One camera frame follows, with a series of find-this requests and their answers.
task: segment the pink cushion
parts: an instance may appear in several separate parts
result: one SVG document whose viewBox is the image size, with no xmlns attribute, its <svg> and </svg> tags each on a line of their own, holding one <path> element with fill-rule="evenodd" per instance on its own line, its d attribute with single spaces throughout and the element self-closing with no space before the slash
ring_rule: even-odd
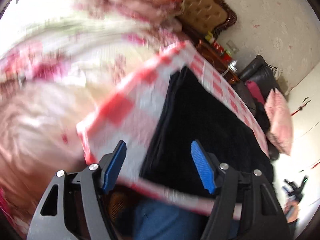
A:
<svg viewBox="0 0 320 240">
<path fill-rule="evenodd" d="M 256 84 L 256 82 L 254 81 L 247 81 L 245 83 L 245 85 L 247 86 L 247 88 L 249 89 L 251 95 L 258 100 L 258 102 L 260 102 L 261 104 L 265 104 L 265 101 L 263 99 L 263 96 L 261 94 L 260 88 L 258 87 L 258 85 Z"/>
<path fill-rule="evenodd" d="M 291 115 L 284 96 L 277 90 L 271 90 L 264 106 L 270 120 L 269 141 L 284 154 L 290 156 L 293 141 Z"/>
</svg>

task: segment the folded garment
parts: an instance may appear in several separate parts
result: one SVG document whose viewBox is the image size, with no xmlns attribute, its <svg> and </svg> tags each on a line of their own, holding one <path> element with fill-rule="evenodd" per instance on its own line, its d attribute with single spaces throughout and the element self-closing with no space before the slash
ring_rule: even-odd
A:
<svg viewBox="0 0 320 240">
<path fill-rule="evenodd" d="M 252 130 L 185 67 L 171 76 L 140 176 L 180 192 L 210 197 L 191 157 L 190 146 L 195 139 L 221 163 L 243 172 L 259 169 L 272 183 L 273 167 Z"/>
</svg>

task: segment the blue jeans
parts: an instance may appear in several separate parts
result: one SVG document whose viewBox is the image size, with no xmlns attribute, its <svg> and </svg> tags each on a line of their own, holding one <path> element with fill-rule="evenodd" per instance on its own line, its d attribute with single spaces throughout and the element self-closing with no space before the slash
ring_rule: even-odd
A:
<svg viewBox="0 0 320 240">
<path fill-rule="evenodd" d="M 134 240 L 199 240 L 207 218 L 176 206 L 145 199 L 126 210 L 117 221 L 123 235 Z M 237 225 L 231 225 L 236 236 Z"/>
</svg>

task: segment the checkered tablecloth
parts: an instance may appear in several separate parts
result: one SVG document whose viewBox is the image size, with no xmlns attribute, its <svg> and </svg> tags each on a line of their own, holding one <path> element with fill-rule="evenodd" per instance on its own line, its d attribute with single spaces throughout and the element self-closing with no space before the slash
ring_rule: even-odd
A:
<svg viewBox="0 0 320 240">
<path fill-rule="evenodd" d="M 160 118 L 170 75 L 189 66 L 203 87 L 252 129 L 268 155 L 266 138 L 255 118 L 228 82 L 189 41 L 173 44 L 125 77 L 99 109 L 77 125 L 87 164 L 111 153 L 119 140 L 127 143 L 118 183 L 158 200 L 209 215 L 214 200 L 177 192 L 139 178 L 141 164 Z M 239 206 L 234 218 L 240 218 Z"/>
</svg>

